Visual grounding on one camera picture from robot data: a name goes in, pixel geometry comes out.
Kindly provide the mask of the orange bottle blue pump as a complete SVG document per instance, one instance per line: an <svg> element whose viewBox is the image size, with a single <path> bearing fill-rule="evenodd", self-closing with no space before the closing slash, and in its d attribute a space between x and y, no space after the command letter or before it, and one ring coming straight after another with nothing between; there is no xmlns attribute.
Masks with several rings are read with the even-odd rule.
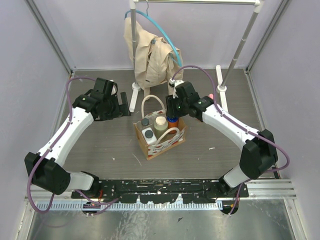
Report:
<svg viewBox="0 0 320 240"><path fill-rule="evenodd" d="M167 117L168 129L179 128L179 119L177 117Z"/></svg>

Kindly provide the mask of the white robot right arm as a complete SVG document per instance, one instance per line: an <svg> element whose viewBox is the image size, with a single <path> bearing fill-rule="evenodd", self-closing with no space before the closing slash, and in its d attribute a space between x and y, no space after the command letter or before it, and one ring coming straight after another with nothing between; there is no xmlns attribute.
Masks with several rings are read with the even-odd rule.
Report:
<svg viewBox="0 0 320 240"><path fill-rule="evenodd" d="M166 97L166 116L169 119L186 115L217 129L240 150L239 164L218 180L220 193L231 197L237 186L248 180L256 180L277 161L274 136L269 130L259 131L249 127L224 111L209 96L199 97L188 81L170 80L172 95Z"/></svg>

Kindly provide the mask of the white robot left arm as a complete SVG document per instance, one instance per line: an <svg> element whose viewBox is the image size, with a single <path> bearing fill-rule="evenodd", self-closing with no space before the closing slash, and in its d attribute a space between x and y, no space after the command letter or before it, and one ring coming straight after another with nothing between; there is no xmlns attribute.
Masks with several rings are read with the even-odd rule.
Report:
<svg viewBox="0 0 320 240"><path fill-rule="evenodd" d="M28 174L27 189L40 187L54 195L67 190L82 191L88 198L100 193L99 178L85 171L64 169L67 156L82 133L93 123L131 115L127 94L118 92L118 85L98 77L94 87L69 104L69 115L53 137L38 152L29 152L24 159Z"/></svg>

